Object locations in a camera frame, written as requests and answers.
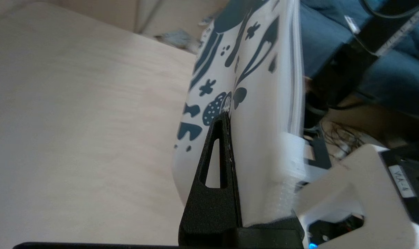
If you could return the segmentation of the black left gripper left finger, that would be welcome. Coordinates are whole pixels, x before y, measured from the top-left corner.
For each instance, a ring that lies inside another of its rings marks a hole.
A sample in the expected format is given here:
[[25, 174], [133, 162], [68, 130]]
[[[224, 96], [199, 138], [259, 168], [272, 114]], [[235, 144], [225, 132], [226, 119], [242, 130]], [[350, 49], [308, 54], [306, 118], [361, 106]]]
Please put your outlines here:
[[[219, 140], [220, 188], [206, 186], [214, 142]], [[242, 227], [230, 117], [218, 115], [203, 145], [178, 229], [179, 244], [226, 244], [226, 236]]]

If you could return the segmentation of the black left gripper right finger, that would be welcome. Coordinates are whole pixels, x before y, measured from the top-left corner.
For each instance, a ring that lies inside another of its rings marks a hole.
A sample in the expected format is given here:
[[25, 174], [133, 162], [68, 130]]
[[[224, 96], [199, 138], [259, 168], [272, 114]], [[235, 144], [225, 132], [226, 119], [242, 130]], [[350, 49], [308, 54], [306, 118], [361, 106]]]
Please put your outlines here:
[[253, 239], [303, 239], [304, 229], [296, 216], [288, 216], [247, 227], [246, 235]]

